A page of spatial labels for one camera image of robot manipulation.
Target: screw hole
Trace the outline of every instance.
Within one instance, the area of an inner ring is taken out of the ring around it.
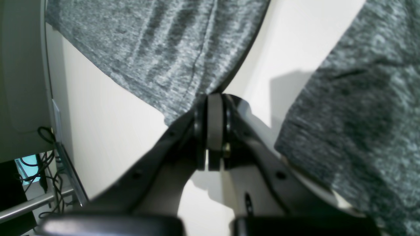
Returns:
[[[136,170],[136,172],[134,172],[133,174],[133,179],[139,179],[142,176],[142,171],[141,170]]]
[[[283,172],[281,172],[281,171],[277,171],[276,172],[276,177],[278,179],[286,179],[286,175]]]

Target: white wall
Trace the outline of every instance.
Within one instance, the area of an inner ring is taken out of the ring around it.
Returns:
[[[311,73],[364,0],[273,0],[249,56],[226,93],[246,99],[250,118],[272,146],[281,122]],[[163,115],[104,75],[51,26],[47,46],[63,143],[89,197],[141,157],[167,128]],[[196,172],[181,198],[187,233],[228,235],[234,215],[221,173]]]

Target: gray heathered fabric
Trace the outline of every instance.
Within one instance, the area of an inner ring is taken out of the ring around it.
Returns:
[[[368,0],[276,149],[395,236],[420,235],[420,2]]]
[[[170,124],[240,61],[269,0],[48,0],[46,22]]]

